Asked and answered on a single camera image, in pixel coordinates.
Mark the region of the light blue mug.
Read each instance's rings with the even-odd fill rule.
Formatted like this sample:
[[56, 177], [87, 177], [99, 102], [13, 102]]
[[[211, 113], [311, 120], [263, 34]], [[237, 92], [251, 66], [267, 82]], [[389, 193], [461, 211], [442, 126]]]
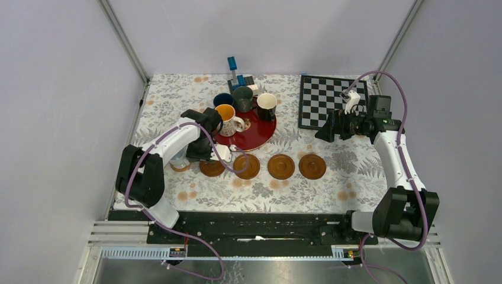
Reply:
[[176, 167], [186, 166], [188, 163], [188, 159], [185, 156], [173, 157], [170, 161], [170, 164], [175, 165]]

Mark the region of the patterned mug orange inside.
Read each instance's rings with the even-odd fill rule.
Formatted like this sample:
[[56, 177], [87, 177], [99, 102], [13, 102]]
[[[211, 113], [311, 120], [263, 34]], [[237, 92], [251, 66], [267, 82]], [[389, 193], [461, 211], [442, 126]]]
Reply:
[[221, 104], [215, 108], [220, 115], [223, 126], [219, 135], [223, 137], [233, 136], [235, 133], [242, 133], [245, 128], [245, 121], [236, 115], [236, 110], [229, 104]]

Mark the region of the brown wooden coaster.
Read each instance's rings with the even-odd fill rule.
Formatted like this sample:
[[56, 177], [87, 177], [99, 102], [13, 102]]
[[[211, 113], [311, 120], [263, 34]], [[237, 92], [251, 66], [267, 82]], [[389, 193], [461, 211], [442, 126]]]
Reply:
[[295, 172], [295, 163], [290, 156], [276, 154], [268, 161], [268, 172], [275, 179], [285, 180]]
[[236, 173], [236, 175], [241, 179], [253, 179], [256, 177], [260, 171], [260, 162], [258, 158], [252, 154], [240, 155], [237, 157], [233, 163], [234, 171], [245, 171]]
[[316, 154], [307, 154], [300, 158], [298, 167], [300, 173], [311, 180], [322, 178], [327, 170], [324, 159]]
[[199, 162], [199, 169], [203, 175], [216, 177], [225, 171], [225, 167], [219, 161]]

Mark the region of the light wooden coaster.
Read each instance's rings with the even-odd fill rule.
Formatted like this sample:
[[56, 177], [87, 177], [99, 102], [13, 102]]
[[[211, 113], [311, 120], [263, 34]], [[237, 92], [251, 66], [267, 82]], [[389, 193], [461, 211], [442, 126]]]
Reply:
[[191, 168], [191, 164], [188, 163], [186, 166], [183, 167], [176, 167], [175, 165], [170, 164], [170, 168], [175, 172], [185, 172]]

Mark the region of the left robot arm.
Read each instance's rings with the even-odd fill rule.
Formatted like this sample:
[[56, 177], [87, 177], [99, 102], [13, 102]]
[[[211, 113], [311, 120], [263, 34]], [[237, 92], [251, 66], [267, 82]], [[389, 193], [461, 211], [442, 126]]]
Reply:
[[167, 164], [184, 168], [192, 162], [230, 161], [230, 149], [214, 139], [222, 128], [223, 119], [215, 109], [189, 109], [166, 133], [142, 146], [130, 144], [122, 152], [116, 191], [124, 195], [127, 208], [143, 211], [162, 224], [161, 236], [169, 243], [180, 241], [184, 228], [177, 223], [178, 211], [164, 196], [164, 168]]

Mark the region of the black mug cream inside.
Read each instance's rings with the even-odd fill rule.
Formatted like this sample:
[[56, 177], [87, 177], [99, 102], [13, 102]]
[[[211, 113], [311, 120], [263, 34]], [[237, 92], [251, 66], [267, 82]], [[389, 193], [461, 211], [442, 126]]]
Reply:
[[275, 111], [278, 100], [275, 95], [263, 93], [257, 97], [256, 103], [257, 114], [260, 120], [268, 122], [276, 121]]

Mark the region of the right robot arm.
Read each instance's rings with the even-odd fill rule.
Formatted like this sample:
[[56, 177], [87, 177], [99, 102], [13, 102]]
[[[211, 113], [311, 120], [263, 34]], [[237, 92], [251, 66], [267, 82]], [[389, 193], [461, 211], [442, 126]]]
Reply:
[[428, 191], [414, 171], [406, 147], [403, 122], [394, 120], [389, 96], [370, 96], [367, 111], [357, 112], [360, 96], [343, 92], [346, 105], [331, 110], [326, 123], [315, 134], [333, 142], [354, 135], [370, 139], [382, 162], [388, 190], [372, 212], [348, 211], [339, 228], [346, 243], [357, 242], [363, 233], [398, 240], [417, 241], [422, 247], [440, 204], [438, 194]]

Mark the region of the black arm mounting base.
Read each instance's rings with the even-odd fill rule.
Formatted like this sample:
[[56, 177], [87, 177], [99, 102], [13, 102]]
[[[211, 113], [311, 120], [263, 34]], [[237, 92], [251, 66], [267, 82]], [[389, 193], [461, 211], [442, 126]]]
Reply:
[[173, 228], [226, 259], [351, 259], [364, 237], [345, 214], [181, 211]]

